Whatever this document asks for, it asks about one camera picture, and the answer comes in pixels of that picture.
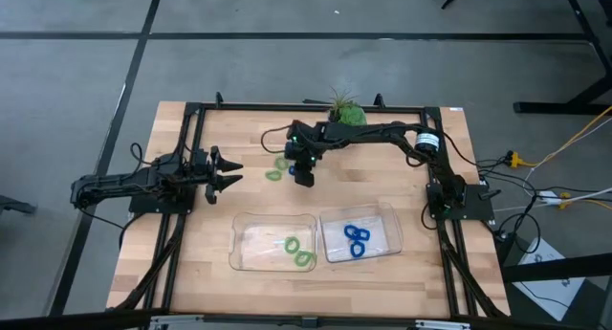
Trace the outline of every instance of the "green rubber band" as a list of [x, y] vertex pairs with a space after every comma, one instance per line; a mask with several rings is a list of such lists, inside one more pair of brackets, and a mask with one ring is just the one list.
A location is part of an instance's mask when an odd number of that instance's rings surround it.
[[315, 258], [315, 256], [312, 253], [299, 252], [295, 255], [294, 262], [298, 267], [305, 267], [313, 258]]
[[274, 166], [279, 170], [284, 171], [289, 168], [289, 162], [283, 157], [276, 157], [274, 160]]
[[[295, 243], [295, 248], [290, 248], [289, 246], [293, 243]], [[299, 250], [299, 240], [297, 240], [297, 238], [295, 237], [287, 237], [287, 239], [285, 239], [285, 252], [294, 254], [294, 253], [297, 253], [298, 250]]]
[[278, 170], [270, 170], [266, 172], [266, 178], [269, 181], [278, 182], [283, 177], [283, 174]]

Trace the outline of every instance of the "green plastic ring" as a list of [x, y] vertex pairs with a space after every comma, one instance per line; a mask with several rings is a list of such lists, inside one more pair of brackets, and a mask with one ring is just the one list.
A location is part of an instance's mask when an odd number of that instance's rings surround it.
[[284, 171], [289, 168], [289, 162], [287, 162], [287, 160], [283, 157], [276, 157], [274, 160], [274, 166], [279, 170]]
[[[295, 243], [295, 247], [290, 248], [289, 246], [293, 243]], [[299, 240], [297, 240], [297, 238], [295, 237], [287, 237], [287, 239], [285, 239], [285, 252], [293, 254], [293, 253], [297, 253], [298, 250], [299, 250]]]
[[269, 181], [278, 182], [281, 178], [283, 178], [283, 174], [278, 170], [270, 170], [266, 172], [266, 178]]
[[315, 256], [309, 252], [299, 252], [295, 255], [294, 262], [298, 267], [307, 266]]

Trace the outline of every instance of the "gray concrete floor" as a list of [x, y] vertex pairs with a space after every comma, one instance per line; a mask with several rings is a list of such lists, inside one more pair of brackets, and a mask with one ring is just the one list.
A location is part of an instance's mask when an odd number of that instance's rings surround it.
[[[0, 31], [139, 31], [150, 0], [0, 0]], [[162, 0], [155, 32], [577, 32], [565, 0]], [[596, 0], [580, 0], [604, 42]], [[90, 173], [112, 118], [135, 41], [0, 40], [0, 194], [39, 205], [33, 217], [0, 217], [0, 319], [44, 314], [76, 221], [70, 183]], [[109, 173], [131, 170], [129, 144], [146, 145], [160, 100], [300, 102], [330, 86], [370, 103], [462, 106], [478, 159], [515, 149], [543, 158], [591, 118], [517, 115], [518, 100], [566, 101], [603, 74], [589, 46], [397, 41], [150, 41]], [[610, 103], [612, 95], [600, 102]], [[537, 187], [609, 187], [612, 126], [543, 166]], [[509, 171], [524, 176], [527, 171]], [[527, 203], [504, 190], [497, 208]], [[127, 201], [97, 215], [125, 222]], [[512, 213], [500, 213], [503, 220]], [[576, 204], [537, 209], [546, 241], [566, 256], [609, 252], [612, 217]], [[535, 233], [525, 226], [522, 237]], [[104, 308], [118, 231], [94, 222], [68, 313]], [[603, 285], [605, 280], [595, 280]]]

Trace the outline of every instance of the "wooden table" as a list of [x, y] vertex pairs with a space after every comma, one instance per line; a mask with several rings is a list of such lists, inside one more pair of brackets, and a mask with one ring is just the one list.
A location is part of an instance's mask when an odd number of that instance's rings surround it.
[[[161, 102], [146, 160], [171, 152], [185, 104]], [[445, 131], [470, 159], [473, 153], [463, 110], [441, 108]], [[419, 122], [416, 115], [368, 114], [369, 123]], [[212, 110], [206, 112], [201, 147], [218, 145], [222, 155], [244, 165], [234, 174], [244, 179], [218, 196], [211, 206], [198, 188], [194, 211], [187, 217], [171, 311], [256, 315], [318, 315], [390, 318], [448, 318], [448, 302], [437, 233], [423, 228], [426, 168], [406, 165], [392, 144], [352, 145], [325, 153], [315, 168], [316, 184], [298, 186], [285, 175], [268, 181], [274, 155], [260, 146], [261, 133], [298, 119], [314, 124], [323, 113]], [[282, 149], [284, 132], [266, 137], [270, 149]], [[414, 135], [409, 139], [414, 143]], [[451, 149], [450, 164], [468, 183], [476, 183], [474, 166]], [[301, 214], [315, 217], [325, 209], [386, 202], [395, 209], [404, 233], [401, 253], [352, 262], [329, 263], [322, 245], [309, 273], [235, 271], [228, 263], [230, 229], [240, 212]], [[123, 301], [151, 263], [160, 214], [146, 214], [125, 234], [108, 306]], [[448, 224], [448, 233], [452, 230]], [[497, 307], [509, 314], [506, 293], [491, 234], [479, 222], [463, 222], [470, 269]], [[459, 306], [467, 313], [459, 274], [454, 273]], [[165, 272], [158, 279], [154, 306], [161, 304]]]

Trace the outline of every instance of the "green plant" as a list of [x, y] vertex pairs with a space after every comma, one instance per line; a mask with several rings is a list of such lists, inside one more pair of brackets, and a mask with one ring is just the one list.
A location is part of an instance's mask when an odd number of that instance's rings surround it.
[[339, 94], [333, 87], [332, 91], [334, 96], [330, 97], [333, 103], [329, 113], [329, 121], [350, 125], [367, 124], [365, 113], [360, 105], [354, 102], [354, 96], [349, 96], [348, 91]]

